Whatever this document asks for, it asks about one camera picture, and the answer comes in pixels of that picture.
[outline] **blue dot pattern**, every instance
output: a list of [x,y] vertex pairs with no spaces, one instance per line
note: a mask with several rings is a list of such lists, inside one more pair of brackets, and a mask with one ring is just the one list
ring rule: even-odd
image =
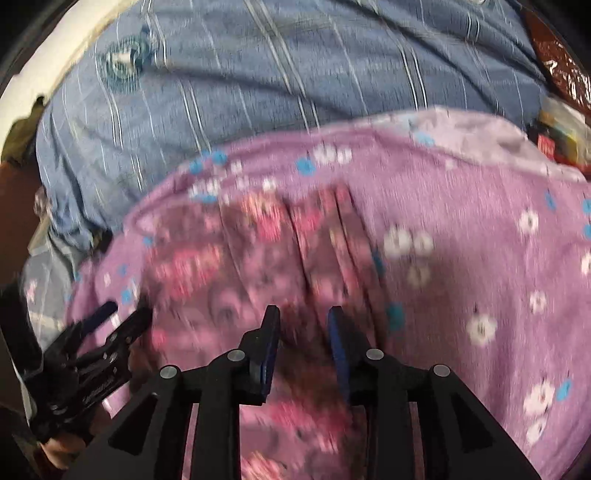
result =
[[563,401],[569,396],[570,389],[573,386],[573,381],[570,378],[567,378],[561,386],[559,386],[556,392],[556,400]]
[[121,292],[121,303],[123,305],[130,304],[133,300],[133,295],[131,294],[131,290],[126,288],[124,291]]
[[386,308],[390,332],[397,332],[404,328],[405,317],[401,303],[390,303]]
[[379,251],[377,249],[372,250],[371,257],[374,260],[375,270],[378,273],[378,277],[383,277],[384,273],[386,272],[386,268],[384,267],[382,257],[379,256]]
[[215,195],[208,195],[206,193],[199,193],[193,197],[194,200],[202,203],[216,203],[217,197]]
[[424,132],[416,132],[414,134],[414,141],[416,143],[420,143],[421,145],[425,145],[425,147],[432,147],[435,145],[435,140],[430,135],[427,135]]
[[546,205],[548,205],[548,208],[550,210],[555,212],[556,211],[556,201],[554,201],[554,197],[552,197],[552,194],[550,193],[549,190],[546,191],[545,197],[546,197]]
[[203,162],[201,160],[193,160],[189,164],[189,172],[192,175],[199,175],[203,171]]
[[224,152],[213,152],[212,153],[212,161],[216,165],[223,166],[228,161],[228,156]]
[[299,158],[295,161],[295,167],[306,177],[310,177],[316,172],[316,165],[309,158]]

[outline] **metal screw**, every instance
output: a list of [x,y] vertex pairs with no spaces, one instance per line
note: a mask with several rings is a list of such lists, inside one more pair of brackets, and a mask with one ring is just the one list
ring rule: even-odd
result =
[[177,374],[177,369],[174,367],[171,367],[170,365],[167,367],[164,367],[162,370],[160,370],[160,376],[162,378],[172,378],[175,377]]
[[435,365],[433,367],[433,373],[436,374],[438,377],[446,377],[448,376],[452,371],[449,370],[449,367],[447,365]]
[[244,360],[244,357],[246,357],[246,354],[242,350],[232,350],[231,352],[228,352],[228,360],[231,362],[239,362]]
[[384,358],[384,352],[382,352],[379,348],[370,348],[367,352],[365,352],[365,356],[370,360],[381,360]]

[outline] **floral fabric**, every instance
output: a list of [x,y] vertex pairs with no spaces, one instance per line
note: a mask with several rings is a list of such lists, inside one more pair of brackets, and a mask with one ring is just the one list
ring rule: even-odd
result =
[[[67,321],[117,300],[102,342],[145,291],[155,317],[137,366],[188,369],[279,305],[268,404],[241,409],[243,477],[356,479],[363,415],[341,402],[326,342],[326,312],[342,304],[400,361],[452,368],[559,479],[591,431],[591,191],[498,118],[424,114],[189,161],[80,269]],[[457,128],[442,140],[445,118]],[[120,390],[108,407],[124,401]]]

